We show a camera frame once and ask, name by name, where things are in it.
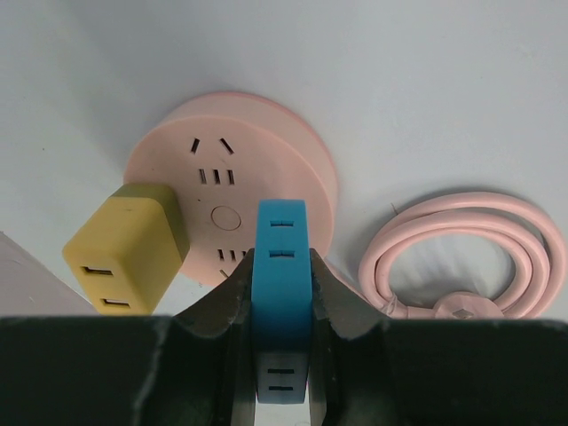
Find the power outlet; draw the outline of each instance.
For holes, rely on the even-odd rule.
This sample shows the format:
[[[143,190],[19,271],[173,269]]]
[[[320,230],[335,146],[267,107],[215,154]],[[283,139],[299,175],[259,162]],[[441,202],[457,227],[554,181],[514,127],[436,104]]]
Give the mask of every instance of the power outlet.
[[[270,100],[241,93],[192,99],[136,146],[125,183],[176,192],[191,242],[181,272],[216,286],[254,247],[258,203],[305,200],[310,243],[331,245],[337,179],[321,139]]]

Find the yellow cube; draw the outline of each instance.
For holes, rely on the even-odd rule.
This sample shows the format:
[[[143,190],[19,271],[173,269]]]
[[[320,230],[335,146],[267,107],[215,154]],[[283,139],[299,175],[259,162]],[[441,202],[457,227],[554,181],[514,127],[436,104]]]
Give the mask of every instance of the yellow cube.
[[[152,313],[188,250],[174,192],[128,184],[67,243],[63,257],[99,313],[137,315]]]

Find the pink cable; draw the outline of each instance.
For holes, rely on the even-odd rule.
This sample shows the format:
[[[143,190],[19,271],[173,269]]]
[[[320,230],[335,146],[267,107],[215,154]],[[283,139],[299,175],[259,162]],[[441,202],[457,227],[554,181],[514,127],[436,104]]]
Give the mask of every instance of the pink cable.
[[[472,208],[498,211],[463,210]],[[502,212],[513,213],[533,224],[546,241],[548,253],[532,233],[501,216]],[[373,238],[359,266],[359,283],[369,303],[393,318],[437,316],[432,309],[402,304],[391,290],[389,273],[395,259],[405,249],[419,241],[449,233],[484,237],[510,253],[517,268],[515,278],[492,303],[506,318],[538,316],[552,303],[564,284],[566,246],[560,231],[544,212],[507,195],[458,193],[428,200],[403,211]]]

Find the white surface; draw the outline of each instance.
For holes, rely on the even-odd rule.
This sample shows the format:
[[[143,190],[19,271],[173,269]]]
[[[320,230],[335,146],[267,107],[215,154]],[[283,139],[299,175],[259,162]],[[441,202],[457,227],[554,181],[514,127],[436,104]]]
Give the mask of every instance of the white surface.
[[[520,195],[568,235],[567,21],[568,2],[536,0],[4,0],[1,230],[77,289],[60,250],[137,140],[183,101],[232,90],[289,107],[329,146],[330,257],[352,276],[392,206],[438,192]],[[426,302],[494,294],[508,260],[474,240],[412,249],[393,285]],[[205,291],[180,278],[159,312]],[[568,288],[546,316],[568,319]]]

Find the yellow charger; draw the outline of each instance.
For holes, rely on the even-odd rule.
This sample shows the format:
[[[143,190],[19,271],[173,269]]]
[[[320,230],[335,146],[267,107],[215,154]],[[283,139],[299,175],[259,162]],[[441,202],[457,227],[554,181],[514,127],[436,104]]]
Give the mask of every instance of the yellow charger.
[[[188,250],[173,190],[128,184],[66,244],[63,257],[99,313],[139,315],[154,311]]]

